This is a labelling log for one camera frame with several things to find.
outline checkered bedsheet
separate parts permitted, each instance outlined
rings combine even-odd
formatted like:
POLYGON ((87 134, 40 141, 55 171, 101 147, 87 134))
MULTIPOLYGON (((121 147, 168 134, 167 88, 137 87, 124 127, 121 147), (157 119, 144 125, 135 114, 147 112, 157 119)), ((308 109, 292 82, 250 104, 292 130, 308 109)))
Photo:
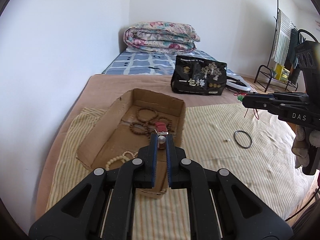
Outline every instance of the checkered bedsheet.
MULTIPOLYGON (((202 50, 195 50, 186 56, 215 60, 202 50)), ((175 68, 176 54, 159 52, 129 53, 122 52, 102 74, 108 75, 172 75, 175 68)))

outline hand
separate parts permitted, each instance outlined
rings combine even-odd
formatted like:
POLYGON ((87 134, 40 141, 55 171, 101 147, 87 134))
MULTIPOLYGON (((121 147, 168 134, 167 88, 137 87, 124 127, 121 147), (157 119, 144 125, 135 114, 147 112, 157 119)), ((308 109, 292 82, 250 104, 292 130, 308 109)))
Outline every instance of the hand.
POLYGON ((293 154, 296 155, 295 168, 297 169, 300 166, 306 167, 309 165, 309 144, 320 147, 320 131, 297 125, 295 132, 296 138, 294 139, 291 150, 293 154))

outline snack package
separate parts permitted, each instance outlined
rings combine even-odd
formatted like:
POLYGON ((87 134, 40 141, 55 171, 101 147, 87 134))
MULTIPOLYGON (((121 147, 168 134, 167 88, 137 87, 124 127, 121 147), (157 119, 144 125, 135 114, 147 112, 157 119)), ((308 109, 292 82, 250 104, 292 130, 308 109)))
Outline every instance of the snack package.
POLYGON ((224 62, 177 55, 171 88, 176 93, 222 94, 227 82, 227 64, 224 62))

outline black bracelet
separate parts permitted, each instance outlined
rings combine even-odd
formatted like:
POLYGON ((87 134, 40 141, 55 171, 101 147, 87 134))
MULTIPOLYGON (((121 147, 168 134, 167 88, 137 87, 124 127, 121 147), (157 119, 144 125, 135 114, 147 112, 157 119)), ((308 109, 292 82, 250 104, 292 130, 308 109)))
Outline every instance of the black bracelet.
POLYGON ((248 148, 250 148, 250 147, 252 146, 252 138, 251 138, 250 134, 248 134, 248 133, 245 132, 245 131, 242 131, 242 130, 235 131, 235 133, 233 134, 233 138, 235 139, 236 143, 237 143, 241 148, 243 148, 243 149, 248 149, 248 148), (249 139, 250 139, 251 142, 250 142, 250 145, 249 145, 248 147, 241 145, 241 144, 237 141, 237 139, 236 139, 236 134, 239 133, 239 132, 243 132, 244 134, 246 134, 246 135, 249 137, 249 139))

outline gloved hand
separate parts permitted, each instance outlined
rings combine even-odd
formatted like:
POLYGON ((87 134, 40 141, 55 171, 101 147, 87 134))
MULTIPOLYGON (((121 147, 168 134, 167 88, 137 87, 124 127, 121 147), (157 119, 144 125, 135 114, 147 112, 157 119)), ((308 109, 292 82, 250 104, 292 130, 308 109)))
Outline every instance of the gloved hand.
POLYGON ((320 131, 297 125, 295 132, 296 138, 294 139, 291 150, 293 154, 296 155, 295 168, 297 169, 300 166, 308 166, 308 149, 310 143, 315 147, 320 147, 320 131))

